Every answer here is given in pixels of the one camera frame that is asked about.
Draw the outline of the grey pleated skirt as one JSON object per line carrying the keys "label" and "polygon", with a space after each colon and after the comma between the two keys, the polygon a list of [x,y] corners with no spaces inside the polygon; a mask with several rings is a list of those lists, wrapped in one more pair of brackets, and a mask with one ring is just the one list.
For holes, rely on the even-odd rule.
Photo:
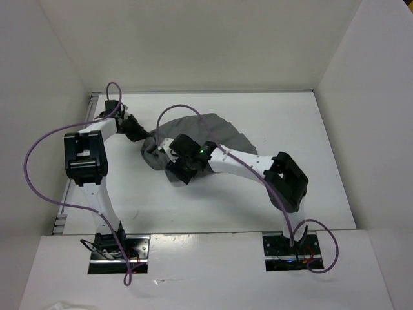
{"label": "grey pleated skirt", "polygon": [[[240,133],[233,124],[221,118],[217,114],[205,114],[204,119],[207,125],[212,130],[213,135],[218,142],[224,146],[246,152],[249,154],[257,154],[257,149],[247,137]],[[203,145],[212,138],[197,115],[185,116],[178,119],[173,119],[159,127],[159,139],[176,138],[179,134],[185,134],[191,137],[195,142]],[[169,158],[166,154],[160,153],[155,143],[156,132],[151,132],[151,137],[146,138],[141,147],[141,156],[146,164],[155,171],[163,171]]]}

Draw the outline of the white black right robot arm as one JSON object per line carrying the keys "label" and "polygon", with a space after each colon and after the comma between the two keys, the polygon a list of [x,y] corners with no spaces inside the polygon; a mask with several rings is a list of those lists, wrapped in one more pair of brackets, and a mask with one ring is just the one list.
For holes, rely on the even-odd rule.
{"label": "white black right robot arm", "polygon": [[158,145],[168,158],[165,170],[189,184],[201,172],[225,173],[262,184],[272,205],[283,215],[283,247],[290,254],[305,246],[308,228],[301,202],[307,193],[308,178],[292,157],[249,154],[207,141],[200,145],[185,134],[165,138]]}

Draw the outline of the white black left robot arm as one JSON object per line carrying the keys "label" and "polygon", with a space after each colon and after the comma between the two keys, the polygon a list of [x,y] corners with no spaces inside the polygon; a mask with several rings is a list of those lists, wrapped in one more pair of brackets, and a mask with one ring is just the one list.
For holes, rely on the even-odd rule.
{"label": "white black left robot arm", "polygon": [[135,117],[126,111],[126,106],[116,100],[107,100],[105,110],[95,123],[78,132],[65,134],[65,171],[92,209],[95,247],[100,251],[106,250],[114,258],[121,258],[128,252],[129,243],[106,186],[109,164],[105,141],[114,134],[123,134],[132,142],[150,137]]}

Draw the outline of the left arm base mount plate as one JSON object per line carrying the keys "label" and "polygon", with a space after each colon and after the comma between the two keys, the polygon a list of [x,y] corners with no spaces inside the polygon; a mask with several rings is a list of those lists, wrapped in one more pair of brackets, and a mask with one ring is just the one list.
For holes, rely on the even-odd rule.
{"label": "left arm base mount plate", "polygon": [[[110,249],[97,247],[97,241],[81,239],[81,243],[91,252],[88,274],[124,274],[126,261],[115,243]],[[147,274],[150,236],[130,235],[124,240],[126,257],[133,274]]]}

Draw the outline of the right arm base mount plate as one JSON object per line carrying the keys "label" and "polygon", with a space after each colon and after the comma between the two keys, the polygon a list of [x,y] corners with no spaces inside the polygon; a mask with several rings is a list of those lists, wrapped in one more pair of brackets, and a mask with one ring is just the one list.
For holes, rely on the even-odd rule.
{"label": "right arm base mount plate", "polygon": [[309,234],[302,245],[289,245],[289,239],[282,234],[264,234],[262,236],[266,271],[299,271],[324,269],[321,249],[315,233]]}

